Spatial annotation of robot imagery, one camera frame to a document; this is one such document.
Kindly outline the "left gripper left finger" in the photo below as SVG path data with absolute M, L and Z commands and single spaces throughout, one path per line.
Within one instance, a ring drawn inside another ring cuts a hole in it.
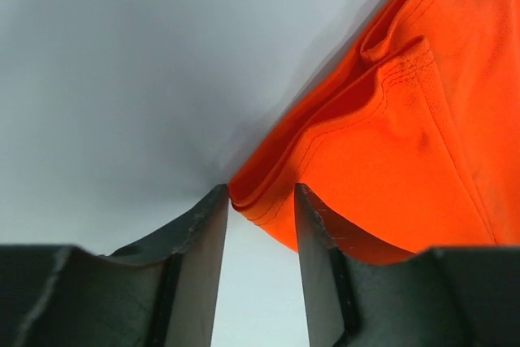
M 208 346 L 211 343 L 228 189 L 117 249 L 3 245 L 4 346 Z

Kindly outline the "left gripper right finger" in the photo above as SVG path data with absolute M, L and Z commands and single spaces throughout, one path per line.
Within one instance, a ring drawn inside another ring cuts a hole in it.
M 294 190 L 301 281 L 313 346 L 516 346 L 519 250 L 389 245 Z

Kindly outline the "orange t-shirt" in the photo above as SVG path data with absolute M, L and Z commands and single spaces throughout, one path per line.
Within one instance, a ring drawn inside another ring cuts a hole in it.
M 342 217 L 347 254 L 519 242 L 519 0 L 390 0 L 229 185 L 296 249 L 293 190 Z

